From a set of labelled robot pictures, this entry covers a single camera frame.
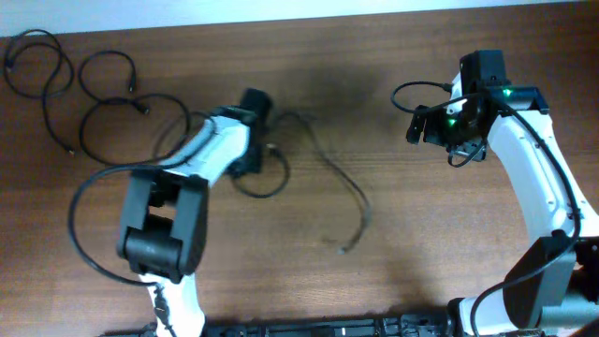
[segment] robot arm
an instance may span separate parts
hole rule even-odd
[[[505,280],[537,271],[563,252],[572,243],[568,237],[575,231],[575,220],[564,181],[546,152],[532,131],[497,101],[517,110],[546,143],[572,187],[581,214],[575,251],[564,254],[534,277],[483,299],[475,312],[478,333],[499,336],[515,330],[574,328],[596,319],[599,219],[563,159],[544,98],[534,87],[511,85],[500,51],[476,51],[464,56],[451,93],[454,102],[446,109],[416,113],[406,137],[418,144],[420,133],[424,132],[425,142],[475,161],[484,160],[486,154],[486,148],[474,152],[475,145],[487,141],[499,156],[518,197],[531,243]],[[459,100],[463,95],[469,99]],[[577,262],[583,268],[574,271]],[[470,317],[475,300],[456,299],[449,303],[456,324],[453,335],[474,334]]]
[[[543,137],[569,177],[570,184],[577,196],[580,212],[584,214],[584,218],[581,220],[580,236],[599,236],[597,214],[580,192],[563,159],[553,135],[549,115],[538,110],[522,111],[521,115]],[[491,127],[488,140],[490,148],[502,161],[516,192],[531,245],[542,237],[550,237],[552,232],[558,229],[563,230],[568,236],[572,236],[574,220],[569,216],[571,208],[563,184],[547,156],[538,146],[535,146],[536,142],[528,130],[514,117],[499,116]],[[460,303],[461,324],[463,330],[468,334],[473,334],[469,317],[474,301],[475,298],[470,298]],[[483,300],[477,310],[476,325],[482,335],[519,329],[512,323],[505,310],[503,291],[497,291]]]
[[[162,171],[133,172],[121,216],[120,257],[143,282],[158,319],[158,337],[198,337],[205,317],[197,302],[196,270],[207,233],[209,189],[224,173],[260,171],[258,141],[270,109],[266,94],[249,89],[238,107],[222,107],[200,132],[162,165],[177,163],[201,148],[185,164]],[[153,214],[172,206],[174,219]]]

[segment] black cable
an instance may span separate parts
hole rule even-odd
[[[282,113],[282,114],[278,115],[277,117],[275,117],[275,119],[272,121],[271,130],[276,129],[278,124],[283,119],[286,119],[289,117],[294,118],[304,128],[304,130],[310,137],[310,140],[312,141],[312,144],[314,146],[314,150],[316,151],[316,153],[318,154],[320,159],[326,165],[328,165],[330,168],[332,168],[333,171],[335,173],[337,173],[344,181],[346,181],[349,184],[349,186],[351,186],[351,188],[354,190],[354,192],[356,192],[356,194],[359,196],[359,200],[361,201],[361,204],[359,205],[360,206],[359,228],[356,230],[356,232],[351,237],[351,239],[345,245],[340,247],[339,251],[338,251],[338,253],[341,255],[349,253],[352,249],[354,249],[354,247],[356,247],[356,245],[358,244],[358,242],[364,235],[364,232],[370,226],[371,220],[372,220],[373,206],[372,206],[371,202],[369,201],[368,197],[366,196],[366,194],[364,193],[364,191],[362,190],[362,188],[358,185],[358,183],[356,183],[356,181],[354,181],[339,165],[337,165],[332,159],[329,158],[329,156],[327,155],[325,150],[320,145],[320,142],[318,141],[318,137],[316,136],[314,129],[312,128],[312,124],[310,123],[310,121],[305,119],[305,117],[303,117],[302,115],[300,115],[296,112]]]
[[[400,85],[399,87],[395,88],[395,90],[393,90],[393,92],[391,93],[391,103],[393,103],[393,105],[397,109],[399,109],[399,110],[402,110],[402,111],[407,112],[407,113],[413,113],[413,114],[416,114],[416,115],[422,115],[422,114],[427,114],[427,113],[435,112],[435,111],[439,110],[440,108],[448,106],[449,104],[459,102],[459,101],[461,101],[463,99],[473,98],[476,95],[478,95],[478,94],[464,95],[462,97],[451,99],[449,101],[446,101],[445,103],[436,105],[434,107],[430,107],[430,108],[426,108],[426,109],[421,109],[421,110],[410,110],[410,109],[405,108],[400,103],[398,103],[398,101],[395,99],[395,96],[397,95],[397,93],[401,89],[403,89],[405,87],[412,86],[412,85],[429,85],[429,86],[434,86],[434,87],[441,88],[441,89],[443,89],[444,91],[446,91],[448,93],[451,93],[452,84],[450,84],[450,83],[438,83],[438,82],[433,82],[433,81],[409,81],[409,82],[406,82],[406,83]]]
[[[203,111],[191,111],[189,112],[190,116],[192,117],[192,123],[191,123],[191,130],[190,130],[190,134],[196,134],[203,126],[203,122],[202,123],[196,123],[193,119],[193,117],[202,117],[204,114],[206,114],[206,112]],[[172,132],[172,130],[175,128],[175,126],[177,126],[178,123],[181,122],[181,119],[184,119],[185,115],[180,115],[179,117],[177,117],[176,119],[172,120],[172,122],[170,122],[164,129],[164,131],[160,134],[160,136],[158,136],[158,140],[156,141],[156,143],[153,146],[152,149],[152,156],[154,158],[159,157],[160,156],[160,148],[162,147],[162,144],[167,140],[168,135],[170,135],[170,133]]]
[[[165,329],[168,330],[170,337],[177,337],[175,329],[172,328],[172,325],[169,323],[170,309],[168,308],[168,302],[164,297],[163,290],[162,286],[156,286],[156,289],[154,290],[156,296],[153,299],[153,312],[165,326]]]
[[[62,51],[62,46],[60,44],[60,42],[58,42],[58,39],[50,32],[47,32],[43,29],[30,29],[30,30],[26,30],[14,37],[12,37],[7,44],[7,48],[5,49],[4,52],[4,61],[3,61],[3,75],[4,75],[4,79],[8,85],[8,87],[17,95],[22,96],[22,97],[26,97],[26,98],[32,98],[32,99],[40,99],[41,95],[36,95],[36,94],[30,94],[30,93],[26,93],[22,90],[20,90],[19,88],[17,88],[17,86],[14,85],[14,83],[12,82],[12,79],[10,78],[9,74],[11,74],[14,70],[13,67],[15,66],[15,63],[17,62],[17,58],[19,57],[19,55],[21,55],[21,53],[23,53],[24,51],[28,50],[29,48],[31,48],[32,46],[29,46],[29,44],[25,44],[24,46],[22,46],[21,48],[19,48],[16,52],[12,52],[12,50],[15,48],[15,45],[24,37],[32,34],[32,33],[41,33],[43,35],[46,35],[47,37],[49,37],[52,42],[56,45],[56,46],[52,46],[54,47],[54,50],[58,49],[60,51]],[[62,66],[63,63],[63,58],[65,57],[65,54],[63,52],[59,52],[58,53],[58,60],[56,63],[56,67],[58,67],[60,69],[60,67]],[[57,97],[58,95],[62,95],[64,94],[68,88],[71,86],[71,84],[73,83],[74,80],[74,71],[71,71],[70,76],[68,81],[65,83],[65,85],[54,91],[54,92],[50,92],[48,93],[48,97]]]
[[[216,122],[211,117],[211,115],[204,114],[204,117],[206,118],[206,120],[211,121],[211,124],[212,124],[212,132],[211,132],[210,136],[207,137],[206,140],[204,140],[201,144],[199,144],[198,147],[192,153],[188,154],[187,156],[185,156],[181,160],[177,161],[176,163],[168,164],[168,165],[145,165],[145,164],[144,165],[119,165],[119,166],[114,166],[114,167],[110,167],[110,168],[104,168],[104,169],[98,171],[97,173],[93,174],[87,181],[85,181],[78,187],[78,189],[75,192],[75,195],[73,196],[73,198],[71,199],[71,202],[68,207],[68,217],[67,217],[68,238],[70,239],[71,243],[75,247],[75,251],[79,254],[79,256],[83,259],[83,261],[85,263],[87,263],[90,267],[92,267],[92,269],[94,269],[95,271],[101,273],[102,275],[110,278],[111,280],[120,282],[125,285],[130,285],[130,286],[157,286],[158,285],[158,283],[156,283],[156,282],[141,282],[141,281],[131,280],[131,279],[125,278],[123,276],[117,275],[117,274],[113,273],[112,271],[106,270],[104,267],[100,266],[97,262],[95,262],[89,255],[87,255],[87,253],[85,253],[85,251],[81,247],[79,240],[77,239],[77,234],[75,232],[75,212],[77,210],[77,205],[79,204],[79,201],[80,201],[83,193],[85,192],[85,190],[87,190],[91,185],[93,185],[98,180],[105,178],[111,174],[118,173],[118,172],[124,172],[124,171],[132,171],[132,170],[155,171],[155,170],[162,170],[162,169],[174,169],[174,168],[177,168],[178,166],[186,163],[189,159],[191,159],[194,155],[196,155],[199,151],[201,151],[204,148],[204,146],[208,142],[210,142],[213,139],[213,137],[216,135]]]
[[[108,159],[102,158],[100,155],[94,153],[94,151],[92,151],[90,149],[90,147],[87,145],[87,142],[85,140],[85,129],[87,126],[87,123],[89,121],[89,119],[99,111],[99,108],[103,107],[106,105],[106,101],[107,100],[102,100],[102,101],[98,101],[95,105],[93,105],[83,116],[83,119],[81,120],[81,124],[80,124],[80,128],[79,128],[79,142],[80,142],[80,146],[81,146],[81,150],[87,154],[90,158],[94,159],[95,161],[102,163],[106,166],[117,166],[117,165],[142,165],[142,164],[150,164],[150,163],[155,163],[155,162],[159,162],[162,160],[165,160],[169,157],[171,157],[173,154],[175,154],[177,151],[179,151],[183,145],[185,144],[185,142],[189,139],[190,137],[190,132],[191,132],[191,113],[189,112],[189,109],[185,106],[185,104],[183,104],[183,102],[173,96],[173,95],[168,95],[168,94],[147,94],[147,95],[141,95],[137,98],[134,99],[128,99],[126,104],[134,106],[136,104],[140,104],[139,102],[142,100],[145,100],[147,98],[153,98],[153,97],[159,97],[159,98],[164,98],[166,100],[175,102],[177,105],[179,105],[179,107],[181,108],[182,111],[182,118],[184,118],[185,120],[185,129],[183,134],[181,135],[179,141],[177,141],[177,143],[173,146],[172,149],[170,149],[170,151],[168,151],[166,154],[161,155],[161,156],[154,156],[152,159],[146,159],[146,160],[141,160],[141,161],[137,161],[137,162],[132,162],[132,163],[117,163],[117,162],[113,162],[110,161]]]
[[[478,145],[476,146],[476,148],[470,154],[468,154],[468,156],[463,161],[461,161],[458,164],[454,164],[453,163],[453,156],[454,156],[454,154],[455,154],[456,151],[455,150],[451,150],[449,152],[449,156],[447,157],[447,163],[450,166],[452,166],[452,167],[454,167],[456,169],[461,168],[464,165],[466,165],[466,164],[470,163],[471,161],[473,161],[473,159],[475,159],[475,157],[478,154],[480,154],[480,152],[483,151],[483,149],[485,149],[486,146],[487,146],[487,140],[486,139],[480,140],[480,143],[478,143]]]
[[[86,57],[83,60],[83,62],[81,62],[79,70],[77,71],[77,79],[79,80],[81,89],[83,90],[83,92],[85,94],[87,94],[89,97],[93,98],[97,102],[103,102],[104,104],[126,104],[128,102],[127,98],[123,98],[123,97],[100,98],[99,96],[92,93],[92,91],[87,88],[87,85],[85,85],[85,81],[83,80],[83,69],[85,69],[85,67],[90,63],[90,61],[94,60],[95,58],[97,58],[99,56],[106,56],[106,55],[121,56],[122,58],[124,58],[127,61],[129,66],[131,67],[131,74],[129,76],[129,83],[127,84],[127,91],[129,93],[133,93],[136,90],[138,75],[137,75],[137,70],[135,68],[135,62],[133,62],[133,59],[131,58],[131,56],[127,55],[126,53],[124,53],[122,51],[114,51],[114,50],[95,52],[95,53],[91,54],[90,56]]]
[[[24,44],[23,46],[18,48],[16,51],[13,51],[17,42],[19,40],[21,40],[23,37],[25,37],[31,33],[42,33],[42,34],[48,36],[54,42],[55,46],[52,44],[49,44],[49,43],[45,43],[45,42],[30,42],[30,43]],[[31,48],[35,48],[35,47],[43,47],[43,48],[51,49],[51,50],[55,51],[58,55],[58,60],[56,62],[56,66],[54,67],[54,70],[52,71],[52,73],[50,74],[48,79],[44,82],[42,92],[40,95],[26,93],[25,91],[22,91],[21,89],[17,88],[15,86],[15,84],[12,82],[12,79],[10,78],[10,76],[8,75],[13,72],[13,67],[15,66],[16,60],[19,58],[19,56],[21,56],[21,54],[24,51],[27,51],[27,50],[29,50]],[[66,65],[68,66],[68,70],[69,70],[68,81],[65,83],[65,85],[62,88],[60,88],[54,92],[51,92],[50,87],[51,87],[52,83],[54,82],[54,80],[56,79],[56,77],[58,76],[58,74],[60,74],[63,62],[66,62]],[[58,95],[62,95],[63,93],[65,93],[68,90],[68,88],[71,86],[71,84],[73,83],[74,74],[75,74],[73,64],[71,63],[70,59],[64,53],[60,43],[58,42],[58,39],[51,33],[47,32],[45,30],[41,30],[41,29],[28,30],[28,31],[25,31],[25,32],[13,37],[8,42],[7,48],[5,50],[3,69],[4,69],[4,71],[3,71],[4,80],[7,83],[8,87],[15,94],[20,95],[22,97],[30,98],[30,99],[39,99],[41,101],[42,115],[44,117],[44,125],[46,127],[46,130],[50,134],[51,138],[58,145],[60,145],[63,149],[65,149],[65,151],[67,151],[71,155],[75,154],[73,147],[68,145],[64,140],[62,140],[60,137],[58,137],[58,135],[56,135],[56,133],[54,132],[54,130],[51,126],[50,115],[48,112],[48,98],[49,97],[57,97]]]
[[[254,191],[250,191],[249,189],[244,187],[242,184],[240,184],[240,179],[242,176],[239,176],[239,177],[231,176],[231,182],[233,183],[233,187],[235,187],[236,190],[238,190],[240,193],[244,194],[247,197],[251,197],[251,198],[274,197],[274,196],[278,195],[281,191],[283,191],[285,189],[285,187],[287,186],[287,183],[289,183],[289,178],[291,178],[291,167],[289,166],[289,162],[287,161],[287,158],[285,158],[285,155],[283,154],[283,152],[281,152],[281,150],[279,150],[279,148],[277,148],[276,145],[267,144],[267,147],[269,148],[269,154],[271,156],[275,157],[279,161],[279,163],[281,163],[281,166],[283,167],[283,172],[284,172],[283,179],[281,180],[279,185],[277,187],[275,187],[269,193],[257,193]]]

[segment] wooden table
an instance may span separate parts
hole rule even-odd
[[[76,65],[93,51],[128,52],[140,93],[174,94],[192,109],[235,104],[246,87],[265,90],[279,110],[316,118],[329,154],[372,199],[372,228],[355,251],[338,256],[335,242],[358,225],[355,201],[316,159],[307,136],[292,125],[283,129],[273,140],[293,175],[281,195],[250,199],[226,178],[212,190],[208,246],[197,270],[209,321],[380,315],[478,294],[502,280],[528,244],[497,157],[454,169],[442,148],[408,144],[411,116],[391,106],[391,90],[405,81],[451,81],[464,54],[503,50],[509,79],[544,94],[563,154],[597,206],[598,9],[502,7],[59,38]],[[29,53],[22,68],[37,73],[19,76],[17,67],[19,85],[40,90],[53,57]],[[124,95],[129,70],[122,60],[98,60],[88,70],[99,93]],[[3,82],[0,97],[0,335],[91,336],[152,321],[144,289],[91,270],[66,236],[68,202],[101,166],[83,154],[70,158],[50,140],[39,101],[15,96]],[[401,95],[410,106],[444,99],[430,89]],[[74,85],[50,104],[57,132],[76,143],[92,101]],[[88,140],[115,160],[146,158],[176,113],[162,103],[148,117],[105,109]],[[277,169],[268,164],[270,173],[254,183],[276,183]],[[115,254],[125,179],[90,191],[77,220],[89,253],[133,276]]]

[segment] cable connector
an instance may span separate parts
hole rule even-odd
[[[441,89],[445,90],[446,92],[451,94],[451,91],[453,89],[453,84],[451,83],[441,83]]]
[[[133,93],[137,89],[137,83],[137,76],[134,72],[133,74],[131,74],[131,79],[129,79],[129,87],[127,88],[129,90],[129,93]]]
[[[12,59],[6,58],[4,60],[4,69],[7,70],[8,73],[12,72],[12,68],[15,66],[15,62]]]
[[[269,154],[270,155],[276,154],[276,152],[279,150],[279,148],[277,147],[277,145],[274,144],[274,143],[267,143],[266,144],[266,148],[269,150]]]
[[[143,105],[143,104],[141,104],[139,102],[136,102],[136,101],[133,101],[131,104],[135,107],[135,109],[137,111],[141,112],[142,114],[147,115],[147,114],[150,113],[150,108],[148,106],[146,106],[146,105]]]

